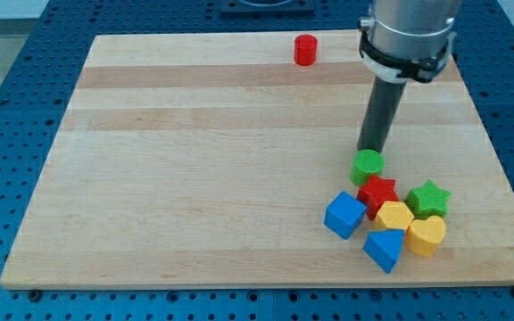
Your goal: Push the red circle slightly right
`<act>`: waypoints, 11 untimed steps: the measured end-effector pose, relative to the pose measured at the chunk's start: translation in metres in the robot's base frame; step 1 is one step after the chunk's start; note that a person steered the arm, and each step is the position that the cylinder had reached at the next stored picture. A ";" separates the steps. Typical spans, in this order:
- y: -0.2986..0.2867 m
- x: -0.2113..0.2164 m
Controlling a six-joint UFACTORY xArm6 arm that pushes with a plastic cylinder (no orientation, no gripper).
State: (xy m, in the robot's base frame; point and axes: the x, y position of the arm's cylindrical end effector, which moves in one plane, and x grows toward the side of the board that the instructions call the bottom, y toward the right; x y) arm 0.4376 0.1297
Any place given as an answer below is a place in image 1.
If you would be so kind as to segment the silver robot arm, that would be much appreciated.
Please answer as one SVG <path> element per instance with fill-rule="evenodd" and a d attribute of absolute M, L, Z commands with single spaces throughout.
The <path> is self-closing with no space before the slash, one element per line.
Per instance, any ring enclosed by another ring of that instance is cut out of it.
<path fill-rule="evenodd" d="M 431 82 L 450 59 L 461 0 L 373 0 L 358 19 L 359 53 L 379 79 Z"/>

